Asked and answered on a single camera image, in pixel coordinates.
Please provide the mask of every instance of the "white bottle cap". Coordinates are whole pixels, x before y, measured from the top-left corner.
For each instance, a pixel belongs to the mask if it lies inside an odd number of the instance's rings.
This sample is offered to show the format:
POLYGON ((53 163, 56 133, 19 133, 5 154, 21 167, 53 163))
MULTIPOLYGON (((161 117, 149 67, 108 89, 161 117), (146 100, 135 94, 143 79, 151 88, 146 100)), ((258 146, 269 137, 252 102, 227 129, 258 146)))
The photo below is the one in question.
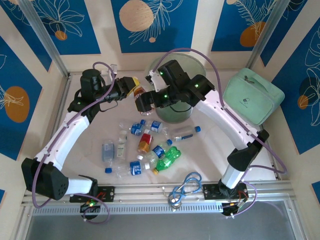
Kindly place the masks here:
POLYGON ((150 169, 150 164, 147 162, 144 164, 145 169, 150 169))

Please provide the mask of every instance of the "wall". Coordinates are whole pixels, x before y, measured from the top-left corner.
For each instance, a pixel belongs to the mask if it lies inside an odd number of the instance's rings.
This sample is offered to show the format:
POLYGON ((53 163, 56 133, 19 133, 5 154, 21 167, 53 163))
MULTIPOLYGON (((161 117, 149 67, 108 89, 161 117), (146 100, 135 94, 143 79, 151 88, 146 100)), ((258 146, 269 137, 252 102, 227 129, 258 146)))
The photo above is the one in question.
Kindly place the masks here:
POLYGON ((0 36, 42 86, 17 160, 0 154, 0 189, 5 190, 0 206, 0 239, 7 240, 12 233, 26 190, 21 163, 26 157, 30 158, 39 152, 45 137, 51 132, 48 123, 54 112, 57 94, 64 81, 54 64, 47 72, 1 7, 0 22, 0 36))
MULTIPOLYGON (((318 0, 308 0, 267 66, 264 67, 259 59, 253 70, 272 81, 319 19, 319 9, 320 2, 318 0)), ((272 148, 288 168, 288 175, 283 177, 289 178, 292 182, 310 237, 318 239, 320 236, 320 205, 311 184, 320 180, 320 145, 299 154, 280 107, 268 118, 264 126, 270 133, 269 142, 272 148)))
MULTIPOLYGON (((85 4, 101 54, 61 56, 71 72, 90 68, 96 61, 117 64, 119 70, 124 71, 144 70, 153 59, 164 54, 161 52, 121 53, 111 1, 85 0, 85 4)), ((223 4, 224 0, 198 1, 191 47, 209 56, 220 69, 243 68, 251 51, 211 52, 223 4)), ((211 68, 197 54, 190 53, 190 55, 198 58, 206 68, 211 68)))

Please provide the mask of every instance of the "small bottle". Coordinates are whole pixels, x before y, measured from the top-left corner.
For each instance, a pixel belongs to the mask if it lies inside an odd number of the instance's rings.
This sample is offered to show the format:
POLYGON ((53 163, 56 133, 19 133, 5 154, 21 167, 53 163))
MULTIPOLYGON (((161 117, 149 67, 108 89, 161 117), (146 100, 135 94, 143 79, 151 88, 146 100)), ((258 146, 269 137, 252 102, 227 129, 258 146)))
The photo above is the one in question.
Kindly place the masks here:
POLYGON ((138 145, 138 153, 146 154, 150 151, 151 143, 153 142, 154 137, 150 134, 150 130, 144 130, 144 134, 142 135, 139 145, 138 145))
POLYGON ((168 135, 168 127, 165 126, 160 121, 152 121, 152 120, 144 120, 142 119, 140 121, 140 124, 144 125, 146 128, 150 129, 153 132, 156 133, 163 133, 164 135, 168 135))
POLYGON ((199 133, 201 128, 199 126, 185 126, 182 128, 172 130, 171 139, 175 142, 193 137, 194 134, 199 133))
POLYGON ((180 156, 181 151, 179 151, 175 146, 171 147, 164 155, 164 158, 157 162, 156 167, 152 170, 152 172, 157 175, 160 171, 169 168, 180 156))
MULTIPOLYGON (((140 97, 141 94, 143 94, 145 92, 146 92, 146 90, 141 85, 138 85, 133 91, 134 100, 136 100, 138 97, 140 97)), ((140 114, 142 116, 148 116, 148 115, 152 114, 154 111, 155 111, 155 108, 154 108, 154 105, 152 104, 150 111, 146 111, 146 112, 140 111, 140 114)))
POLYGON ((155 165, 158 159, 166 153, 171 145, 172 141, 170 139, 159 143, 154 149, 152 149, 152 151, 149 151, 144 155, 143 160, 150 163, 151 165, 155 165))
POLYGON ((115 158, 115 145, 111 140, 106 140, 102 144, 102 161, 106 174, 112 173, 112 163, 115 158))
POLYGON ((116 175, 118 178, 140 175, 145 170, 150 169, 148 162, 143 163, 141 161, 132 161, 130 163, 124 162, 119 164, 116 168, 116 175))
POLYGON ((121 130, 119 135, 118 146, 116 149, 116 158, 126 160, 127 131, 121 130))
POLYGON ((130 131, 131 134, 136 136, 141 136, 146 129, 144 125, 130 120, 122 120, 119 127, 125 131, 130 131))

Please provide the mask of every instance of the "bottle cap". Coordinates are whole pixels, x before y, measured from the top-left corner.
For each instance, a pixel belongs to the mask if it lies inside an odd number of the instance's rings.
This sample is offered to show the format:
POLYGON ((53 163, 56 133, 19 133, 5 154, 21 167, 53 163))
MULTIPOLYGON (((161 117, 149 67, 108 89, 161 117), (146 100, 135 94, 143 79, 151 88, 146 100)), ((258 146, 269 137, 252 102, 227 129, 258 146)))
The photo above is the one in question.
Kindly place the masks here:
POLYGON ((168 140, 166 141, 166 143, 167 143, 169 146, 171 146, 173 142, 171 141, 171 139, 168 139, 168 140))
POLYGON ((107 168, 104 170, 104 172, 105 172, 106 174, 110 174, 110 173, 112 173, 112 168, 111 168, 111 167, 107 167, 107 168))
POLYGON ((194 129, 195 129, 195 131, 196 131, 197 133, 201 131, 201 127, 200 127, 200 126, 196 126, 194 129))
POLYGON ((159 171, 158 171, 156 168, 152 169, 152 172, 153 172, 155 175, 158 175, 158 173, 159 173, 159 171))
POLYGON ((150 169, 150 164, 147 162, 147 163, 144 164, 144 167, 145 167, 146 170, 150 169))

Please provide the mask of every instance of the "mint green pouch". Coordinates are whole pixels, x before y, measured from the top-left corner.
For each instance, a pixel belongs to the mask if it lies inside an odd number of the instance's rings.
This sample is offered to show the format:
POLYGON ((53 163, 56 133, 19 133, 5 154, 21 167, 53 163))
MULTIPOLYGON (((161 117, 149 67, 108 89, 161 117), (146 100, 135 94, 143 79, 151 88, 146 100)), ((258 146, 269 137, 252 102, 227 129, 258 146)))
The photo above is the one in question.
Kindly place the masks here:
POLYGON ((248 68, 230 79, 223 94, 223 100, 254 125, 261 125, 284 99, 283 91, 248 68))

